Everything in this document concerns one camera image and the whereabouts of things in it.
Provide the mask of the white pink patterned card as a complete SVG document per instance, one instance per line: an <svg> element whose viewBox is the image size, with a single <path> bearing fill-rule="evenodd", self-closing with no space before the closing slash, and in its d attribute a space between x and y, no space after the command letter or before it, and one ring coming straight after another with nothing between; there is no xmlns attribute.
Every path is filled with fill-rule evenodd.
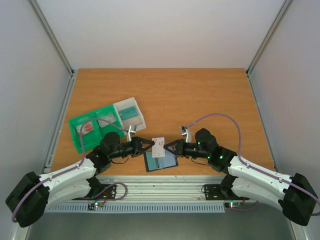
<svg viewBox="0 0 320 240"><path fill-rule="evenodd" d="M165 138L164 137L154 137L152 138L154 145L152 146L152 157L153 158L163 158L165 157Z"/></svg>

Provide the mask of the dark blue card holder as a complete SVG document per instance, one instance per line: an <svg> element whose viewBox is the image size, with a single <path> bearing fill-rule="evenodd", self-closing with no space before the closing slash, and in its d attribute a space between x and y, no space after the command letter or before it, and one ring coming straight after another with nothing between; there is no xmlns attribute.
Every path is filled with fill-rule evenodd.
<svg viewBox="0 0 320 240"><path fill-rule="evenodd" d="M173 168L179 165L177 156L167 150L165 151L164 157L152 157L151 151L145 152L143 157L147 173Z"/></svg>

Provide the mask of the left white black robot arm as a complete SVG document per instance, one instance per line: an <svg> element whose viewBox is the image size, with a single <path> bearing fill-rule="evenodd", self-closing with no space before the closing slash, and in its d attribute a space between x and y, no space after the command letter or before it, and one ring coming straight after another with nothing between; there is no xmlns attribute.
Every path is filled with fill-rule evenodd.
<svg viewBox="0 0 320 240"><path fill-rule="evenodd" d="M136 136L121 142L118 133L109 132L80 161L50 173L25 174L5 200L12 212L12 222L25 228L54 206L74 199L97 199L104 192L97 175L106 171L114 159L138 157L154 144L152 140Z"/></svg>

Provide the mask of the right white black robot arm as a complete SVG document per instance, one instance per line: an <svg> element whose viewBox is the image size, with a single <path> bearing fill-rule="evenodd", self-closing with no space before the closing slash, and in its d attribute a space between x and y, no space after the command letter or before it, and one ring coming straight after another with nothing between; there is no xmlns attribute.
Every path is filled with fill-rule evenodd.
<svg viewBox="0 0 320 240"><path fill-rule="evenodd" d="M163 147L179 157L206 159L213 170L225 173L220 184L225 198L236 195L267 204L300 226L307 226L315 215L318 197L304 175L290 176L254 164L220 146L205 128L196 132L195 142L178 139Z"/></svg>

